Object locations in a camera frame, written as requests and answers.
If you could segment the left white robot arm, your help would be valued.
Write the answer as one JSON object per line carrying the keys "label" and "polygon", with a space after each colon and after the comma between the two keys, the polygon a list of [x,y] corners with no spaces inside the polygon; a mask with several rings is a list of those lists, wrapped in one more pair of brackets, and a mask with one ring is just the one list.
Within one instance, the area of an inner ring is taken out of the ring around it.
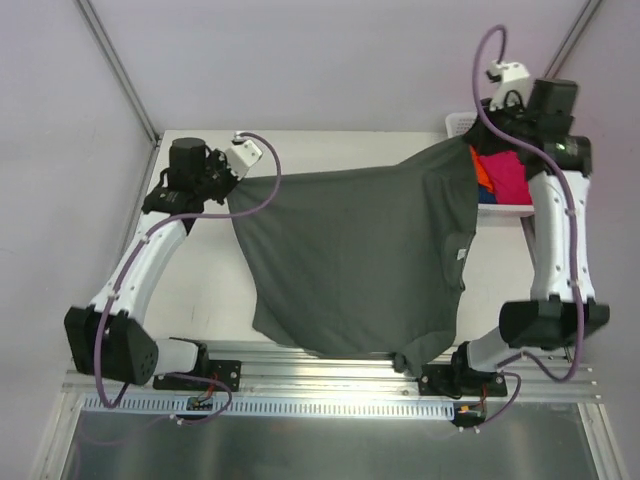
{"label": "left white robot arm", "polygon": [[64,319],[76,370],[104,379],[143,385],[175,373],[188,388],[210,375],[203,344],[188,339],[154,339],[144,329],[146,311],[170,258],[187,238],[208,201],[222,204],[262,152],[239,137],[225,149],[200,138],[182,137],[169,148],[169,164],[146,195],[134,237],[107,284],[86,307],[73,306]]}

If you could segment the grey t shirt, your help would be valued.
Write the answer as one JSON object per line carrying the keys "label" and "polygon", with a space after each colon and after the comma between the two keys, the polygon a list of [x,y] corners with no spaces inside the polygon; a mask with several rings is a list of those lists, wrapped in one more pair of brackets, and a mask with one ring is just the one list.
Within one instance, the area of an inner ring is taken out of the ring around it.
{"label": "grey t shirt", "polygon": [[386,167],[244,180],[231,194],[256,331],[418,375],[454,342],[478,184],[449,139]]}

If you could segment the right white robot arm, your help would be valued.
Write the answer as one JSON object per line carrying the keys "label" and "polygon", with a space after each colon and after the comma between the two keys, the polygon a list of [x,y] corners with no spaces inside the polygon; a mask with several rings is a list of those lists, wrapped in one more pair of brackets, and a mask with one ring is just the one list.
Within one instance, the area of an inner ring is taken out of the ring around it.
{"label": "right white robot arm", "polygon": [[482,153],[513,150],[524,166],[534,210],[534,278],[529,300],[505,303],[497,327],[453,354],[447,381],[462,395],[505,376],[517,360],[543,367],[537,349],[573,348],[566,374],[542,369],[555,382],[569,381],[585,340],[610,319],[609,306],[596,299],[588,264],[593,155],[591,141],[570,132],[578,86],[558,79],[490,79],[496,92],[476,102],[477,119],[464,138]]}

